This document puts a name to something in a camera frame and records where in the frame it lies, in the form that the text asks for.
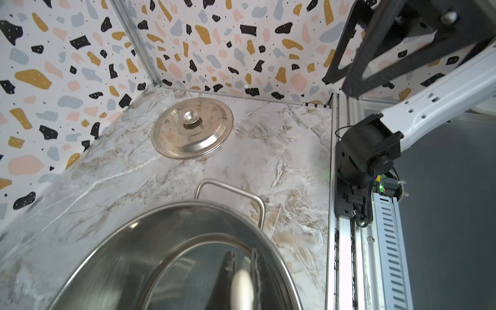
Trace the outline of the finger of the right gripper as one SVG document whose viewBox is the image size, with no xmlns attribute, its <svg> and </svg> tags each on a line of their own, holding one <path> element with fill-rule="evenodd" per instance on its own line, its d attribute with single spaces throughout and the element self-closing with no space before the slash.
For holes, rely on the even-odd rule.
<svg viewBox="0 0 496 310">
<path fill-rule="evenodd" d="M 404 39 L 432 34 L 432 42 L 365 77 L 367 66 Z M 495 37 L 490 1 L 356 1 L 323 82 L 342 80 L 341 90 L 358 97 L 468 45 Z"/>
</svg>

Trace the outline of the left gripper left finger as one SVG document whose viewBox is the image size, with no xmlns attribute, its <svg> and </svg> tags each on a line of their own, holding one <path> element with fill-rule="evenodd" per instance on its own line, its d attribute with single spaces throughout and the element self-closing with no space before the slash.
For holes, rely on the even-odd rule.
<svg viewBox="0 0 496 310">
<path fill-rule="evenodd" d="M 230 309 L 231 283 L 236 271 L 236 254 L 228 251 L 224 257 L 213 289 L 213 309 Z"/>
</svg>

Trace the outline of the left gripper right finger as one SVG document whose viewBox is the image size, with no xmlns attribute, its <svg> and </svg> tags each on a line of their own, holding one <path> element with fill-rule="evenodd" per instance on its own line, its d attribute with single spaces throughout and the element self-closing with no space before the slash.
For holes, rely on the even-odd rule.
<svg viewBox="0 0 496 310">
<path fill-rule="evenodd" d="M 253 309 L 265 309 L 267 302 L 267 264 L 257 248 L 251 251 L 251 279 L 254 289 Z"/>
</svg>

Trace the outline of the stainless steel pot lid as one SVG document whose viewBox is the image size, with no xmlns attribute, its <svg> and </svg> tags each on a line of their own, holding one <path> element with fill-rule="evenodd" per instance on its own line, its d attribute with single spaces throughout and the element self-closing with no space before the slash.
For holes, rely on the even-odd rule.
<svg viewBox="0 0 496 310">
<path fill-rule="evenodd" d="M 212 98 L 192 98 L 174 104 L 156 121 L 151 133 L 154 148 L 162 155 L 187 160 L 213 152 L 234 125 L 231 109 Z"/>
</svg>

